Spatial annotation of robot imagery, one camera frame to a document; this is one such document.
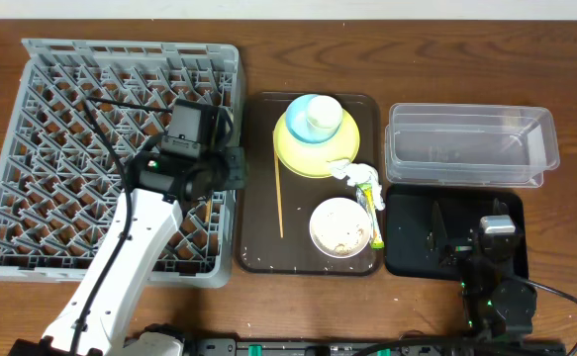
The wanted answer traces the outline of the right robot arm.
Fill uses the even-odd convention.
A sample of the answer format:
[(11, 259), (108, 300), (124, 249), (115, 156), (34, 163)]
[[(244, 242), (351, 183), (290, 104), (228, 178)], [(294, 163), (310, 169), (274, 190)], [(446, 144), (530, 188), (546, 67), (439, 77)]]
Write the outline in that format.
[(433, 203), (426, 247), (437, 253), (437, 270), (460, 281), (474, 335), (513, 341), (532, 333), (536, 291), (517, 280), (515, 268), (524, 240), (497, 199), (490, 205)]

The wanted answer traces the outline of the wooden chopstick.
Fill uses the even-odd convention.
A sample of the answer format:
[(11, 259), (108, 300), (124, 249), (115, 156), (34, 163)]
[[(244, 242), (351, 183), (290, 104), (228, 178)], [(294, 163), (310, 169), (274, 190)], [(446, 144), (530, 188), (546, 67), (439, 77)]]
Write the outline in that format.
[(278, 221), (279, 221), (279, 235), (280, 235), (280, 238), (284, 238), (282, 194), (281, 194), (281, 180), (280, 180), (280, 167), (279, 167), (280, 162), (279, 162), (279, 157), (278, 157), (278, 153), (277, 153), (275, 131), (273, 131), (273, 159), (274, 159), (274, 176), (275, 176), (275, 189), (276, 189), (276, 199), (277, 199), (277, 214), (278, 214)]
[(211, 222), (213, 213), (213, 199), (208, 199), (206, 202), (206, 209), (205, 209), (205, 223), (208, 225)]

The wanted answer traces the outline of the yellow green snack wrapper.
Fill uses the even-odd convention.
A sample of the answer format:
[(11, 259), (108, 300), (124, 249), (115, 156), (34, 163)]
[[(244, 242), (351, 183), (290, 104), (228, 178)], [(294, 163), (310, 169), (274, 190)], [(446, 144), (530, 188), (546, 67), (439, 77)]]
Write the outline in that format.
[(383, 249), (385, 243), (380, 231), (371, 185), (368, 183), (358, 184), (356, 199), (359, 205), (367, 212), (371, 223), (370, 247), (375, 250)]

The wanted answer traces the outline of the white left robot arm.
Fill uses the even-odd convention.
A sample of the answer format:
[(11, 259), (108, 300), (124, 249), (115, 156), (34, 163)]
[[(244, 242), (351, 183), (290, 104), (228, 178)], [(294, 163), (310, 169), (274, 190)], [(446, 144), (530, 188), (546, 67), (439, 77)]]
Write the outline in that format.
[(232, 146), (233, 113), (182, 99), (167, 130), (127, 164), (113, 158), (122, 193), (113, 221), (69, 303), (38, 342), (18, 339), (13, 355), (184, 355), (185, 341), (164, 327), (127, 342), (148, 277), (189, 207), (216, 191), (244, 187), (243, 150)]

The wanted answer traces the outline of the white tissue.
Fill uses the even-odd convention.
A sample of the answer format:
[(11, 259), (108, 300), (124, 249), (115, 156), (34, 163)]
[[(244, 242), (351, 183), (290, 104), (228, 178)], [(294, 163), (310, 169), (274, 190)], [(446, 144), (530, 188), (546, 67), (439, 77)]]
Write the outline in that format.
[(375, 209), (385, 210), (385, 203), (382, 197), (382, 185), (379, 181), (377, 170), (364, 163), (352, 163), (347, 158), (328, 162), (328, 168), (333, 177), (338, 180), (346, 180), (350, 187), (357, 187), (366, 184), (371, 189), (372, 199)]

